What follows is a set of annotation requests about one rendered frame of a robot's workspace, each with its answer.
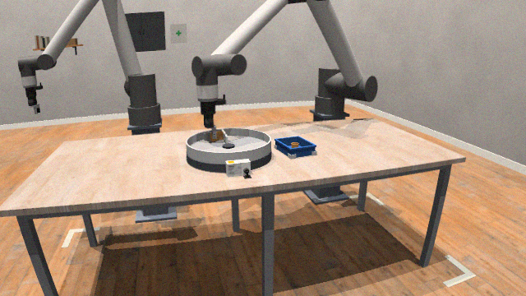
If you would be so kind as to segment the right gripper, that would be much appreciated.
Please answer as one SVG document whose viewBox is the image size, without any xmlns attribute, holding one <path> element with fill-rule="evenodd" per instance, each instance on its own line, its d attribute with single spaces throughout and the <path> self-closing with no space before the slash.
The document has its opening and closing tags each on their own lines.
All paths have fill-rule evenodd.
<svg viewBox="0 0 526 296">
<path fill-rule="evenodd" d="M 37 86 L 36 76 L 25 76 L 21 78 L 22 86 L 25 88 L 26 97 L 28 98 L 28 105 L 34 107 L 35 114 L 40 113 L 39 104 L 37 104 L 36 90 L 43 89 L 43 86 Z M 37 107 L 37 108 L 36 108 Z M 38 113 L 37 113 L 38 112 Z"/>
</svg>

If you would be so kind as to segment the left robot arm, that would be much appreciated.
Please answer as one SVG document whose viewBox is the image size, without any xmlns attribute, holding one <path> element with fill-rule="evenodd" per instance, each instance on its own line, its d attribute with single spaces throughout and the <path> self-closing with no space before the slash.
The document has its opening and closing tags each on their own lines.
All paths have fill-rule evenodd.
<svg viewBox="0 0 526 296">
<path fill-rule="evenodd" d="M 362 74 L 330 0 L 267 0 L 212 54 L 193 58 L 191 69 L 196 85 L 218 85 L 218 76 L 242 75 L 247 69 L 247 60 L 238 53 L 287 4 L 300 2 L 307 2 L 339 66 L 336 69 L 319 67 L 315 112 L 343 114 L 345 98 L 372 102 L 376 98 L 377 80 Z"/>
</svg>

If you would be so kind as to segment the blue shallow tray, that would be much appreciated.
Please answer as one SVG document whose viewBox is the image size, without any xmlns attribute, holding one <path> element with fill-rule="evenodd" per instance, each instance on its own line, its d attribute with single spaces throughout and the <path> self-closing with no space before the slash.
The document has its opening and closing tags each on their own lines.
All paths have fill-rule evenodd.
<svg viewBox="0 0 526 296">
<path fill-rule="evenodd" d="M 299 143 L 299 146 L 297 148 L 291 148 L 292 142 Z M 313 151 L 316 151 L 315 144 L 300 136 L 277 138 L 275 139 L 275 144 L 277 145 L 277 150 L 281 151 L 287 156 L 288 153 L 290 155 L 296 155 L 296 158 L 311 155 Z"/>
</svg>

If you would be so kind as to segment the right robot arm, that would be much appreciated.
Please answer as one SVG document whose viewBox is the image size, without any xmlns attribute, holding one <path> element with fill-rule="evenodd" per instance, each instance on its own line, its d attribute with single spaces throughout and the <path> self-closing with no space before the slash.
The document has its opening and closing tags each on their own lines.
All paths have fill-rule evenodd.
<svg viewBox="0 0 526 296">
<path fill-rule="evenodd" d="M 42 55 L 18 57 L 21 77 L 36 76 L 35 70 L 53 68 L 72 36 L 79 29 L 99 0 L 80 0 Z M 129 124 L 135 127 L 161 122 L 160 103 L 156 100 L 155 73 L 144 75 L 132 42 L 121 0 L 102 0 L 122 69 L 126 77 L 124 90 L 130 95 L 127 107 Z M 128 76 L 134 74 L 132 76 Z M 144 76 L 142 76 L 144 75 Z M 129 86 L 127 87 L 127 84 Z M 142 108 L 142 109 L 141 109 Z"/>
</svg>

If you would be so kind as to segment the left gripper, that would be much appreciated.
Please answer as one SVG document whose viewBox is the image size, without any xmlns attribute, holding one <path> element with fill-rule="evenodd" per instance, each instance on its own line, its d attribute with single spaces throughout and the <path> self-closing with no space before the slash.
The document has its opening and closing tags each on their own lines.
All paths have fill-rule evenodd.
<svg viewBox="0 0 526 296">
<path fill-rule="evenodd" d="M 218 99 L 218 85 L 196 86 L 196 97 L 201 102 L 201 114 L 204 115 L 205 128 L 211 128 L 212 139 L 217 139 L 216 126 L 214 127 L 215 105 L 226 104 L 225 95 Z M 212 101 L 212 102 L 211 102 Z"/>
</svg>

